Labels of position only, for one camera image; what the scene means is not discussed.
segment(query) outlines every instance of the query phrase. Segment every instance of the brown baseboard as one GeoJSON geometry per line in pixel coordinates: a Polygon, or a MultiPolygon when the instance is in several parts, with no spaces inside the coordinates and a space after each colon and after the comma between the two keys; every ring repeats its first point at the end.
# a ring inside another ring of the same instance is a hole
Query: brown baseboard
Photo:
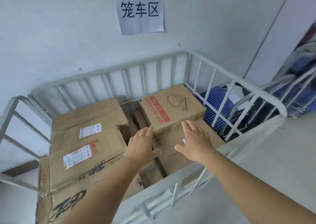
{"type": "Polygon", "coordinates": [[[34,170],[39,167],[39,162],[37,160],[33,160],[27,163],[24,163],[20,166],[16,166],[14,168],[11,168],[9,170],[6,170],[2,172],[3,174],[6,174],[10,177],[16,177],[18,175],[21,175],[23,173],[27,173],[31,170],[34,170]]]}

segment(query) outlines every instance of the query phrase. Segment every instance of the person's left arm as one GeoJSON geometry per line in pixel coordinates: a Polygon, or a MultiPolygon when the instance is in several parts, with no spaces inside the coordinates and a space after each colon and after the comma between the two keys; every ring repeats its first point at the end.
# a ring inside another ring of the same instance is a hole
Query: person's left arm
{"type": "Polygon", "coordinates": [[[133,178],[161,153],[159,149],[152,150],[152,136],[152,126],[139,130],[130,139],[125,157],[107,173],[107,176],[115,178],[104,177],[100,180],[60,224],[110,224],[133,178]]]}

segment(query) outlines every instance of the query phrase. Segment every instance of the white paper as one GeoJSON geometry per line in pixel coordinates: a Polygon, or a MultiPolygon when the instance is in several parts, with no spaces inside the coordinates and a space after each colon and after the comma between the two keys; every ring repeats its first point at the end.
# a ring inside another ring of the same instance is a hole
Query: white paper
{"type": "Polygon", "coordinates": [[[79,138],[87,137],[92,134],[96,134],[98,132],[102,132],[102,124],[95,124],[89,127],[81,128],[79,138]]]}
{"type": "MultiPolygon", "coordinates": [[[[244,93],[242,92],[242,87],[234,85],[233,89],[231,90],[228,98],[231,100],[233,104],[236,104],[240,99],[244,97],[244,93]]],[[[243,110],[249,107],[250,102],[246,101],[243,104],[239,105],[237,108],[238,110],[243,110]]]]}
{"type": "Polygon", "coordinates": [[[72,153],[69,153],[64,158],[64,169],[68,169],[72,166],[77,165],[80,162],[83,162],[85,159],[90,158],[91,150],[90,145],[84,146],[78,150],[73,151],[72,153]]]}
{"type": "Polygon", "coordinates": [[[116,0],[122,35],[164,31],[163,0],[116,0]]]}

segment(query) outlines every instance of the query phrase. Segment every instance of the forearm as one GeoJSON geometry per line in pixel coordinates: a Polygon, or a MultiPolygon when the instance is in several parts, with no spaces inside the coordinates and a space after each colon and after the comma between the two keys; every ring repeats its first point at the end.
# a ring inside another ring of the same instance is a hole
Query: forearm
{"type": "Polygon", "coordinates": [[[316,215],[256,178],[218,151],[205,155],[208,168],[251,223],[315,223],[316,215]]]}
{"type": "Polygon", "coordinates": [[[61,224],[86,224],[92,218],[94,224],[110,224],[139,168],[135,161],[126,157],[116,163],[106,177],[87,193],[84,201],[77,203],[65,216],[61,224]]]}

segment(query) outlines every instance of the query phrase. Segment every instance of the red rectangle print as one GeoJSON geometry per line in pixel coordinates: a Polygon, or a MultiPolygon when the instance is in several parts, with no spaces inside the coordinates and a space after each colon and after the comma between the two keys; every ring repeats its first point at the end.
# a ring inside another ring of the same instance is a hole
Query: red rectangle print
{"type": "Polygon", "coordinates": [[[168,117],[168,115],[166,114],[166,112],[164,111],[164,109],[161,107],[161,105],[158,103],[157,99],[155,98],[155,96],[150,96],[149,97],[151,99],[151,101],[153,102],[153,104],[155,105],[155,107],[157,108],[158,112],[160,113],[160,115],[162,116],[162,118],[164,119],[165,122],[169,122],[170,118],[168,117]]]}

